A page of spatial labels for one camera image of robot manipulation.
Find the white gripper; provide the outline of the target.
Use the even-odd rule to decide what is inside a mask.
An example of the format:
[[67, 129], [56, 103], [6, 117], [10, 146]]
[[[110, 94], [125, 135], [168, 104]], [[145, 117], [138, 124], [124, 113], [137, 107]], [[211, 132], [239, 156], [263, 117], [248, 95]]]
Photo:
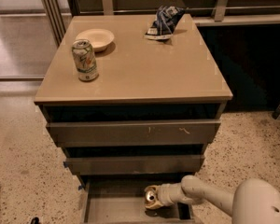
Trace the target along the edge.
[[164, 206], [171, 206], [175, 203], [194, 204], [194, 200], [186, 195], [180, 183], [150, 185], [145, 191], [157, 191], [157, 201], [146, 201], [145, 208], [148, 210], [160, 209]]

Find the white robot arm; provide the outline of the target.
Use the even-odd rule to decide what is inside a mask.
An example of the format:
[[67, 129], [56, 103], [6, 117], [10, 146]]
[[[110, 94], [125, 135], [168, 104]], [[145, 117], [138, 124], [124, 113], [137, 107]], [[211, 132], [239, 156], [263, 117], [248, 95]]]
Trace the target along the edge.
[[150, 210], [206, 200], [230, 216], [232, 224], [280, 224], [280, 192], [258, 178], [241, 182], [231, 193], [186, 175], [179, 183], [146, 187], [145, 199], [145, 208]]

